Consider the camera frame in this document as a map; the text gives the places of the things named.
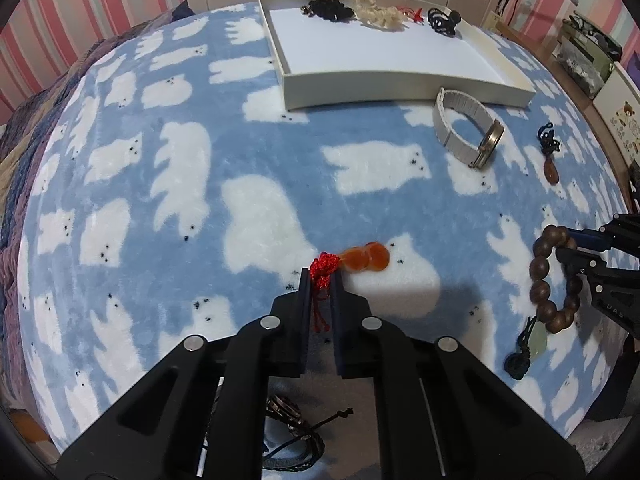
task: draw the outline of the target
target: green pendant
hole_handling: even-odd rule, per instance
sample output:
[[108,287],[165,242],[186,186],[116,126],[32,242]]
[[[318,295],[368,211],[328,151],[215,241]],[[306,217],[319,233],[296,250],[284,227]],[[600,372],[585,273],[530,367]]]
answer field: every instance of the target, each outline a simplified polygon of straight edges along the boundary
[[544,323],[537,322],[529,337],[529,350],[531,350],[531,362],[543,354],[546,350],[546,327]]

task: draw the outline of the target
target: watch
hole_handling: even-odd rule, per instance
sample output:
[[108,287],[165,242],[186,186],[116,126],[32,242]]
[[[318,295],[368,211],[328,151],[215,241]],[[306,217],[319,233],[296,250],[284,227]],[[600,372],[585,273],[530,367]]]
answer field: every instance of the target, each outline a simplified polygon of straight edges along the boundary
[[[445,115],[445,108],[452,108],[469,117],[484,132],[478,146],[471,144],[453,129]],[[440,143],[460,162],[480,170],[494,152],[504,133],[504,126],[489,115],[484,105],[469,94],[458,90],[440,89],[433,109],[433,125]]]

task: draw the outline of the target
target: wooden desk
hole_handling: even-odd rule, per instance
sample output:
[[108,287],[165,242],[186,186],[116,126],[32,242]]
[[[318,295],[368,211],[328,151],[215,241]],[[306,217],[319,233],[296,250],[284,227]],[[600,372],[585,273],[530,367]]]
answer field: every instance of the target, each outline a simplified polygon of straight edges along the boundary
[[630,212],[633,212],[634,206],[631,200],[631,188],[629,186],[628,169],[625,159],[622,157],[622,153],[620,153],[620,149],[604,120],[593,106],[591,99],[584,94],[571,76],[568,75],[564,68],[556,61],[551,49],[536,44],[534,41],[504,23],[498,23],[497,29],[507,40],[514,41],[535,56],[536,59],[552,73],[558,84],[569,96],[569,99],[571,99],[578,110],[580,110],[580,113],[591,127],[593,135],[598,139],[600,147],[609,161],[609,165],[620,186],[626,207]]

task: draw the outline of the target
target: silver rivet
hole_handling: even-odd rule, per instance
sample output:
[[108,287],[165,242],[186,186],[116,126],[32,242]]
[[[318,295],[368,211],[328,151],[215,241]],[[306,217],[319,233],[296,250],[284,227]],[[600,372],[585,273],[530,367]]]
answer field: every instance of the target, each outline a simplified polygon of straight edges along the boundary
[[260,320],[260,326],[265,330],[272,330],[280,326],[280,318],[277,316],[264,316]]
[[184,340],[183,345],[189,352],[195,352],[204,346],[204,339],[199,335],[190,335]]
[[452,337],[442,337],[438,340],[438,346],[445,352],[455,352],[458,349],[458,342]]
[[367,330],[378,330],[382,327],[382,321],[375,316],[369,316],[362,320],[362,327]]

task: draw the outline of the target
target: pink striped wall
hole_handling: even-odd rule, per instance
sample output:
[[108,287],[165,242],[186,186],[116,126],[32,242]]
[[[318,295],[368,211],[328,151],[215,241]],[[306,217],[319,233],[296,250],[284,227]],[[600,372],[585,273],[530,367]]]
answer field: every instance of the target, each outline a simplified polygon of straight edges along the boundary
[[[575,10],[569,0],[520,0],[515,12],[514,3],[504,13],[507,20],[513,14],[511,27],[542,44],[556,40],[562,19]],[[577,9],[623,47],[623,66],[640,52],[640,30],[622,0],[579,0]]]
[[21,0],[0,31],[0,124],[49,87],[95,41],[183,0]]

